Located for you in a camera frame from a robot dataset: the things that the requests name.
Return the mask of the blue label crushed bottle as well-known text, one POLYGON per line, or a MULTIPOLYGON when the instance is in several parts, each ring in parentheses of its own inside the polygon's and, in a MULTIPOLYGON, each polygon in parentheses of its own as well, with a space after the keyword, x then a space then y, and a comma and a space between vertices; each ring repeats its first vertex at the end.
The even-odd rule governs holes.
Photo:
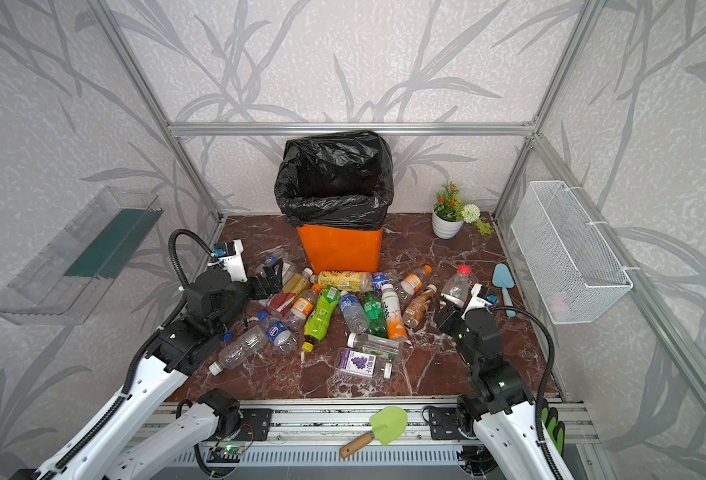
POLYGON ((282 283, 286 283, 296 272, 297 267, 284 251, 276 250, 267 254, 255 269, 256 274, 263 274, 265 269, 276 273, 282 283))

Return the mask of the red label water bottle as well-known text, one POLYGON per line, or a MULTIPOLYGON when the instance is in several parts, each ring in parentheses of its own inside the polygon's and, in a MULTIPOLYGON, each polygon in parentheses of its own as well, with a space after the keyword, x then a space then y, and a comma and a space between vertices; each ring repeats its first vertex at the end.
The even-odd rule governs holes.
POLYGON ((467 265, 460 265, 457 273, 447 280, 440 293, 440 306, 444 307, 453 304, 458 308, 463 308, 470 293, 471 268, 467 265))

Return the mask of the brown tea bottle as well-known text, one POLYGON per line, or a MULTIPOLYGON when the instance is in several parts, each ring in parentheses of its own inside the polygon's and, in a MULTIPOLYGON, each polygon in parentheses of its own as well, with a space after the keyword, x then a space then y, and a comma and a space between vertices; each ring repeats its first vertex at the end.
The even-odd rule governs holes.
POLYGON ((437 287, 434 284, 429 284, 410 301, 403 312, 403 322, 408 329, 417 330, 423 324, 428 307, 436 292, 437 287))

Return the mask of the green label juice bottle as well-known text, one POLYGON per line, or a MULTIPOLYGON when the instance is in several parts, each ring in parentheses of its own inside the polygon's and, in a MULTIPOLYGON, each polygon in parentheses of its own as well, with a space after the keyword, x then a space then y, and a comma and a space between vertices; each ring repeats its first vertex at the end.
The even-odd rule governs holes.
POLYGON ((304 326, 304 341, 302 350, 312 352, 314 348, 326 337, 331 317, 337 307, 341 294, 340 290, 333 287, 323 287, 315 310, 304 326))

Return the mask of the clear bottle green label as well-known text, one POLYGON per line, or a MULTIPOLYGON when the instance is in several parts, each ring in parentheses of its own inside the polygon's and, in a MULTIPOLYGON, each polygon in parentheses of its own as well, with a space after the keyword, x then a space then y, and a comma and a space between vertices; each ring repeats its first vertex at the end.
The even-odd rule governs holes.
POLYGON ((368 333, 350 333, 347 346, 363 353, 382 356, 393 362, 400 360, 403 355, 401 342, 368 333))

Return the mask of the blue label water bottle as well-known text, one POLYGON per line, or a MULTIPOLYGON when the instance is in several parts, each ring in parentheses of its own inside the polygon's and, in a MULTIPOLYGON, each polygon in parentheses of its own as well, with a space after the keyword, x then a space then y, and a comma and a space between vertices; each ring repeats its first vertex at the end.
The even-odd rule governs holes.
POLYGON ((368 331, 369 319, 355 295, 342 291, 338 306, 351 333, 361 334, 368 331))

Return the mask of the purple grape juice bottle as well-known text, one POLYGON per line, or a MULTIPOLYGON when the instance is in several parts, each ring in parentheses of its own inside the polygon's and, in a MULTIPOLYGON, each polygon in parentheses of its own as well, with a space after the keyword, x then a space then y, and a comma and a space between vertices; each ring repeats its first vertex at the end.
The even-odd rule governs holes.
POLYGON ((350 348, 341 348, 338 351, 334 368, 344 374, 365 379, 389 380, 393 375, 393 364, 384 357, 350 348))

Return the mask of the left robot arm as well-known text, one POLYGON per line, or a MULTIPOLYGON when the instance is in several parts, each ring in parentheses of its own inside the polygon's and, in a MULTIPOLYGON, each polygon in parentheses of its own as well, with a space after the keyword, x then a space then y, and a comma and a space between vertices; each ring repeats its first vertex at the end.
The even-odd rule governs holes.
POLYGON ((121 388, 87 424, 39 468, 16 479, 150 479, 174 458, 213 436, 240 429, 239 403, 219 390, 136 446, 129 443, 155 410, 220 346, 251 301, 283 285, 283 262, 248 275, 241 241, 209 246, 177 229, 168 253, 182 296, 172 313, 133 355, 121 388))

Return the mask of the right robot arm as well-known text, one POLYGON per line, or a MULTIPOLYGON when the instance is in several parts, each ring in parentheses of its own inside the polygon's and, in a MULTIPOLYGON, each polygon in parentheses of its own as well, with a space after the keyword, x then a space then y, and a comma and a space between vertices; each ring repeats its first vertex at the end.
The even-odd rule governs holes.
POLYGON ((515 313, 530 320, 547 342, 547 363, 537 392, 504 359, 499 306, 461 310, 451 302, 436 311, 437 329, 450 336, 469 369, 472 389, 457 399, 456 421, 461 434, 480 443, 458 453, 462 468, 473 477, 499 470, 507 479, 572 479, 563 459, 565 427, 545 399, 555 364, 555 343, 547 327, 529 312, 515 313))

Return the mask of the orange trash bin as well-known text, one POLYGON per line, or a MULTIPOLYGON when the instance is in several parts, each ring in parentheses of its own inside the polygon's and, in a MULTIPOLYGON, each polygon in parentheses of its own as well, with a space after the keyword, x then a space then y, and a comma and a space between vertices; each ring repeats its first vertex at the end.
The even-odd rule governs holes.
POLYGON ((297 229, 311 268, 321 271, 379 270, 383 229, 360 231, 305 225, 297 229))

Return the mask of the black bin liner bag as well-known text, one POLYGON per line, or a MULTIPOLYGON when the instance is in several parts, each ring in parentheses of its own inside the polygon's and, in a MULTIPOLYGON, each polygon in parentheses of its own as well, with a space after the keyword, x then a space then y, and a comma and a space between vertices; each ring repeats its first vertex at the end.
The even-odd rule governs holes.
POLYGON ((291 139, 274 195, 294 227, 378 230, 394 199, 390 146, 370 130, 291 139))

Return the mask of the red yellow tea bottle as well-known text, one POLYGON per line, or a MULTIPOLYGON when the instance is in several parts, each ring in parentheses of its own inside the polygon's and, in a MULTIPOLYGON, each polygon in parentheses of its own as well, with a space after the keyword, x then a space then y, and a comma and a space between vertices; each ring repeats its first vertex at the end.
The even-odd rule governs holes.
POLYGON ((308 288, 313 270, 304 268, 301 272, 294 273, 284 284, 282 290, 268 303, 268 309, 283 315, 290 309, 295 299, 308 288))

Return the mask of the orange label clear bottle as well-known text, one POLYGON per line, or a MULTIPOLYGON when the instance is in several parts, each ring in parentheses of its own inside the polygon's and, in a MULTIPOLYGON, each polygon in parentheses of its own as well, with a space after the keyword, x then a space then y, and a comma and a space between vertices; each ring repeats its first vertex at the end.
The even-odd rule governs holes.
POLYGON ((284 321, 290 330, 299 331, 302 329, 306 320, 314 311, 321 291, 322 287, 319 284, 313 284, 294 300, 284 321))

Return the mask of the orange cap clear bottle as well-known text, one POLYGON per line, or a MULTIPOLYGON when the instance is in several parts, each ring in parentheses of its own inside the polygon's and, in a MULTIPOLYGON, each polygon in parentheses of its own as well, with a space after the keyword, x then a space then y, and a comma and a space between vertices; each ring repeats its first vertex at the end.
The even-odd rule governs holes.
POLYGON ((432 271, 432 267, 425 264, 409 273, 399 283, 399 287, 407 296, 412 296, 424 287, 425 282, 432 274, 432 271))

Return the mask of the white orange drink bottle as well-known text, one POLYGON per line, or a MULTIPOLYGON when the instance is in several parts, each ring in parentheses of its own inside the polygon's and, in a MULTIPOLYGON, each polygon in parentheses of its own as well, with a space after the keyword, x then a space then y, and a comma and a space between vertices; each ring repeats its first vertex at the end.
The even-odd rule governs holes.
POLYGON ((382 286, 381 301, 385 315, 388 338, 399 342, 407 341, 408 334, 402 320, 400 299, 392 284, 385 283, 382 286))

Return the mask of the pepsi label clear bottle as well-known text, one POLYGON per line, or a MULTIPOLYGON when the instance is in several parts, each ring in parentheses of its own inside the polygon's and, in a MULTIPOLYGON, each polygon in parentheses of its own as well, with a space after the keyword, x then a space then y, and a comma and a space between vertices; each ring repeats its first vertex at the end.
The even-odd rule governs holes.
POLYGON ((297 338, 279 317, 262 311, 258 314, 258 320, 268 340, 277 351, 290 354, 295 350, 297 338))

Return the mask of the clear bottle white cap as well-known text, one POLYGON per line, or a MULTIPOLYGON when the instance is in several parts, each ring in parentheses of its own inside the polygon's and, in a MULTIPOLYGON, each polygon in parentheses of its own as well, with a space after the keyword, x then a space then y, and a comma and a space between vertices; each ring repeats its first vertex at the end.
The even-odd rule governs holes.
POLYGON ((267 341, 267 335, 261 326, 250 328, 219 352, 216 360, 208 367, 210 374, 216 376, 226 369, 237 368, 247 358, 259 352, 267 341))

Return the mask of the teal silicone spatula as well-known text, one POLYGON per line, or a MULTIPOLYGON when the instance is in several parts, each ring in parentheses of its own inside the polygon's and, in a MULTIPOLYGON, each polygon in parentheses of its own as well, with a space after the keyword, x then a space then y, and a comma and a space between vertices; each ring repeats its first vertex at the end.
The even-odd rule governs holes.
POLYGON ((515 281, 507 265, 499 263, 495 266, 492 283, 501 290, 503 303, 507 307, 507 316, 515 317, 516 312, 511 310, 513 302, 510 296, 510 290, 515 287, 515 281))

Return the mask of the green sprite bottle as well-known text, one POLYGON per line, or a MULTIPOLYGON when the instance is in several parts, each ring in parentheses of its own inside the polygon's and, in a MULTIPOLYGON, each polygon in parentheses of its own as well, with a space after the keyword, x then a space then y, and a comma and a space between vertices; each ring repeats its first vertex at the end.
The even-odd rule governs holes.
POLYGON ((381 338, 387 338, 388 332, 383 305, 375 291, 368 291, 364 294, 363 308, 369 320, 368 333, 381 338))

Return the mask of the small pepsi bottle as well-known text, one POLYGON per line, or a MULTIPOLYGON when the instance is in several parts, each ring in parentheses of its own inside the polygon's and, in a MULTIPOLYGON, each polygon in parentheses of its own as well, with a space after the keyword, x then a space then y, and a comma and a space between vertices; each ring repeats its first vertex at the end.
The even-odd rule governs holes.
POLYGON ((394 287, 398 282, 398 273, 395 270, 383 270, 372 274, 372 285, 375 292, 380 293, 386 284, 394 287))

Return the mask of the yellow label tea bottle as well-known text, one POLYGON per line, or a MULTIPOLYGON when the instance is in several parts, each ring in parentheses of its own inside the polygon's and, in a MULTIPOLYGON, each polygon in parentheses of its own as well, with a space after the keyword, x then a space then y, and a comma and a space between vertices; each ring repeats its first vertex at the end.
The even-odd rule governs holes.
POLYGON ((373 290, 373 276, 369 272, 322 271, 311 276, 314 284, 321 287, 332 286, 348 292, 369 292, 373 290))

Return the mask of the white potted artificial flowers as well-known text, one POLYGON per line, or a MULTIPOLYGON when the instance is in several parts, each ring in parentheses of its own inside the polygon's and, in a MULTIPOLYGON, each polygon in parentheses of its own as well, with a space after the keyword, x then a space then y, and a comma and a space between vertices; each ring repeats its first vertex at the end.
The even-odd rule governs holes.
POLYGON ((432 227, 439 239, 451 239, 463 225, 470 225, 483 236, 491 236, 493 227, 481 218, 480 208, 461 199, 460 190, 448 182, 436 194, 433 205, 432 227))

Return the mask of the green garden trowel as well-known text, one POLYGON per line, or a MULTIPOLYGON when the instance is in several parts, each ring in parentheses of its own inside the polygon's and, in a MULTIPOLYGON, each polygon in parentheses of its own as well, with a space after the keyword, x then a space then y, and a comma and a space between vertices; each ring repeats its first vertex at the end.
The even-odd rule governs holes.
POLYGON ((374 414, 370 418, 370 429, 341 447, 339 455, 347 459, 373 441, 387 446, 404 434, 407 424, 408 414, 404 409, 388 406, 374 414))

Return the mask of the green work glove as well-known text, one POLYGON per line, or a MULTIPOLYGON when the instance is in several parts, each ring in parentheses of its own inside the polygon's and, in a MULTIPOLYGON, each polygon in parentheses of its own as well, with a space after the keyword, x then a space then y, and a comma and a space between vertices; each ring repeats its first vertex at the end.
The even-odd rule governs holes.
POLYGON ((546 406, 542 410, 542 420, 550 438, 554 442, 560 455, 564 454, 565 424, 559 418, 559 411, 555 407, 546 406))

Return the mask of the clear acrylic wall shelf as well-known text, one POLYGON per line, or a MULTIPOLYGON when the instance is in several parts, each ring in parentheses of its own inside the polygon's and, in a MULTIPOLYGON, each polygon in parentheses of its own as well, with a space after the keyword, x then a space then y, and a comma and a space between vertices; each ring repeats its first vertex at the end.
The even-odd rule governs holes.
POLYGON ((103 188, 0 292, 0 317, 83 324, 162 214, 154 193, 103 188))

